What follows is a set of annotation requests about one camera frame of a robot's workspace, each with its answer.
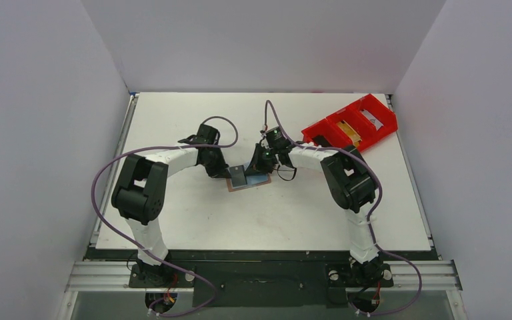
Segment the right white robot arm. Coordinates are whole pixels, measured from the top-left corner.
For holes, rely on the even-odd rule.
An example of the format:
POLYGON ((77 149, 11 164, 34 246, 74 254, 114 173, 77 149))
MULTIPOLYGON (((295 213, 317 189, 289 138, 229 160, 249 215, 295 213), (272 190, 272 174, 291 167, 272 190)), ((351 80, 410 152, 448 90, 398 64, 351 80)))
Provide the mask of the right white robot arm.
POLYGON ((378 256, 379 250, 375 247, 363 206, 374 203, 377 183, 360 152, 353 145, 340 149, 292 142, 278 127, 262 135, 262 140, 255 144, 245 175, 269 174, 280 166, 322 172, 334 202, 345 211, 349 222, 349 252, 355 260, 349 267, 350 278, 359 285, 370 282, 376 275, 371 261, 378 256))

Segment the white patterned card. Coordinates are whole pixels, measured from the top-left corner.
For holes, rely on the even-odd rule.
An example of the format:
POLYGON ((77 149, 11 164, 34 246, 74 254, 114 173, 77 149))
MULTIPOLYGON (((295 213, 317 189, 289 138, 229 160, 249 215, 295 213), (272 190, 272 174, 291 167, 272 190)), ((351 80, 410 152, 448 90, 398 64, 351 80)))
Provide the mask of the white patterned card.
POLYGON ((378 132, 384 126, 383 122, 369 110, 362 109, 360 110, 360 113, 362 116, 364 116, 364 118, 366 118, 366 120, 368 120, 368 122, 372 124, 372 126, 374 126, 376 132, 378 132))

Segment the brown leather card holder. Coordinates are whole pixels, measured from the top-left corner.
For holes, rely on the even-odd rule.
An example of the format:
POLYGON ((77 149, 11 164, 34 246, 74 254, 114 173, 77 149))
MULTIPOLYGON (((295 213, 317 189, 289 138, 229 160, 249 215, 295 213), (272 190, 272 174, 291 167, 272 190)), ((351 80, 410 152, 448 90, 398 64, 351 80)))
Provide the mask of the brown leather card holder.
MULTIPOLYGON (((246 170, 248 168, 249 164, 244 163, 243 166, 246 170)), ((252 187, 258 187, 261 185, 266 185, 266 184, 271 183, 271 176, 268 173, 257 174, 257 175, 246 175, 245 174, 245 176, 247 178, 247 186, 240 188, 240 189, 232 189, 230 182, 229 182, 230 177, 226 178, 227 188, 228 188, 229 192, 240 191, 240 190, 244 190, 244 189, 248 189, 248 188, 252 188, 252 187)))

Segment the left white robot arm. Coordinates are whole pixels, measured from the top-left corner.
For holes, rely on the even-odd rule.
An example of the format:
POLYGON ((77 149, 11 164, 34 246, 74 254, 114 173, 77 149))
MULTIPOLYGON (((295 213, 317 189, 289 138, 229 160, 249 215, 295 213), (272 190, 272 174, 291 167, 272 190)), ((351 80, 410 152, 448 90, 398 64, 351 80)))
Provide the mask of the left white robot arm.
POLYGON ((146 278, 157 287, 167 285, 172 268, 162 262, 169 250, 164 243, 160 213, 172 175, 197 165, 205 168, 210 178, 230 177, 223 152, 216 146, 220 132, 201 124, 197 133, 178 141, 176 146, 162 148, 148 156, 128 155, 123 162, 111 196, 111 204, 130 226, 133 238, 142 245, 138 260, 148 265, 146 278))

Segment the dark grey card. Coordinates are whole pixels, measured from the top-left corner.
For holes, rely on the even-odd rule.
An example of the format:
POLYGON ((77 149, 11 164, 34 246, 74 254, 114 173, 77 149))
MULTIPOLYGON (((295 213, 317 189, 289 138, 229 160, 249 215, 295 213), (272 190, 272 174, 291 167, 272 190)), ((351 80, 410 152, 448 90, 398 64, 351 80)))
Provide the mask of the dark grey card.
POLYGON ((243 165, 237 165, 229 168, 229 182, 232 189, 240 189, 247 186, 245 168, 243 165))

